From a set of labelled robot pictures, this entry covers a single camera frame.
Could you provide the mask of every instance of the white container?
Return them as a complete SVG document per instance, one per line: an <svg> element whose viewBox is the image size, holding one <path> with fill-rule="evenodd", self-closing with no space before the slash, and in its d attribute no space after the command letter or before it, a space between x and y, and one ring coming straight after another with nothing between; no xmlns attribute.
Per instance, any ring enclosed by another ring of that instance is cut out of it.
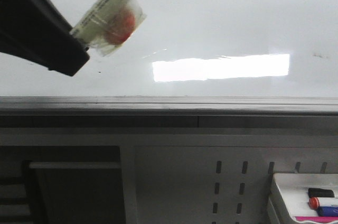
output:
<svg viewBox="0 0 338 224"><path fill-rule="evenodd" d="M272 224L314 224L315 221L297 221L296 216L317 217L308 205L308 188L338 190L338 174L274 174L268 214Z"/></svg>

